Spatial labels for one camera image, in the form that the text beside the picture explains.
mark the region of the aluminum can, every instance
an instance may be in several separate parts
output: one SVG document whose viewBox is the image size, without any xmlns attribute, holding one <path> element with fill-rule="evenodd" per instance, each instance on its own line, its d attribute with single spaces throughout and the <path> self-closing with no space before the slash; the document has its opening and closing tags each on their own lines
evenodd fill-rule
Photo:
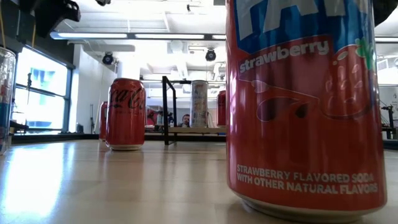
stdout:
<svg viewBox="0 0 398 224">
<path fill-rule="evenodd" d="M 139 80 L 117 78 L 108 95 L 106 142 L 114 150 L 137 150 L 144 144 L 146 93 Z"/>
<path fill-rule="evenodd" d="M 108 102 L 104 101 L 99 110 L 99 140 L 105 141 L 106 139 L 106 117 L 108 113 Z"/>
<path fill-rule="evenodd" d="M 10 144 L 8 134 L 15 67 L 15 54 L 0 47 L 0 155 L 7 151 Z"/>
<path fill-rule="evenodd" d="M 206 81 L 192 81 L 189 121 L 191 128 L 207 128 L 207 89 L 208 83 Z"/>
<path fill-rule="evenodd" d="M 221 90 L 217 95 L 217 126 L 223 128 L 226 124 L 226 91 Z"/>
<path fill-rule="evenodd" d="M 343 223 L 386 203 L 373 2 L 227 0 L 228 185 Z"/>
</svg>

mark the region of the security camera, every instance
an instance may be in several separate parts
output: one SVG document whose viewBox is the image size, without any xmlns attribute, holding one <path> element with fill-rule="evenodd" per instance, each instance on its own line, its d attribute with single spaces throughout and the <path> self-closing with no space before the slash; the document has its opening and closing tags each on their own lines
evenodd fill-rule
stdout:
<svg viewBox="0 0 398 224">
<path fill-rule="evenodd" d="M 206 53 L 206 61 L 212 62 L 216 60 L 216 52 L 214 52 L 214 49 L 208 49 Z"/>
<path fill-rule="evenodd" d="M 111 0 L 95 0 L 100 6 L 105 6 L 106 4 L 111 4 Z"/>
<path fill-rule="evenodd" d="M 113 63 L 113 56 L 112 56 L 112 52 L 106 52 L 105 56 L 102 58 L 102 62 L 105 65 L 112 65 Z"/>
</svg>

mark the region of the white can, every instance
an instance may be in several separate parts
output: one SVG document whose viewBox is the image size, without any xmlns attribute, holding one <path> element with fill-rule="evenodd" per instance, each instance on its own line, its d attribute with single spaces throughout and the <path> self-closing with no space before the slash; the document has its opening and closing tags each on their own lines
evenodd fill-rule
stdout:
<svg viewBox="0 0 398 224">
<path fill-rule="evenodd" d="M 191 84 L 191 128 L 207 128 L 207 89 L 208 83 L 194 80 Z"/>
</svg>

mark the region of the glass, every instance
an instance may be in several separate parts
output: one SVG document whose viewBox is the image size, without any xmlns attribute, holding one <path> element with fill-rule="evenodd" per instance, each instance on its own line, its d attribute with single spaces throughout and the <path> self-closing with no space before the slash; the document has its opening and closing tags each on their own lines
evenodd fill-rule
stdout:
<svg viewBox="0 0 398 224">
<path fill-rule="evenodd" d="M 12 115 L 12 119 L 17 123 L 25 123 L 21 120 L 25 118 L 29 128 L 62 129 L 65 107 L 62 97 L 30 92 L 28 104 L 28 91 L 16 88 L 15 104 L 18 111 L 24 113 L 21 117 L 18 113 Z"/>
<path fill-rule="evenodd" d="M 27 86 L 27 74 L 31 73 L 32 87 L 65 95 L 68 69 L 41 54 L 24 48 L 18 55 L 16 82 Z"/>
</svg>

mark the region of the coca-cola can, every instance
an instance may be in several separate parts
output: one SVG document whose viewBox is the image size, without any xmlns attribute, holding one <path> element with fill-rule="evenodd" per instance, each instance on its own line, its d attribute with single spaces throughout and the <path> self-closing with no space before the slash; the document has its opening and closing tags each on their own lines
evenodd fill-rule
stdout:
<svg viewBox="0 0 398 224">
<path fill-rule="evenodd" d="M 217 95 L 217 126 L 225 127 L 226 123 L 226 91 L 221 90 Z"/>
<path fill-rule="evenodd" d="M 106 117 L 108 113 L 108 102 L 104 101 L 99 109 L 99 140 L 106 139 Z"/>
<path fill-rule="evenodd" d="M 191 84 L 190 127 L 207 128 L 208 82 L 194 80 Z"/>
<path fill-rule="evenodd" d="M 108 95 L 106 142 L 114 150 L 137 150 L 144 144 L 146 93 L 139 80 L 117 78 Z"/>
<path fill-rule="evenodd" d="M 228 185 L 296 222 L 386 204 L 371 0 L 227 0 Z"/>
</svg>

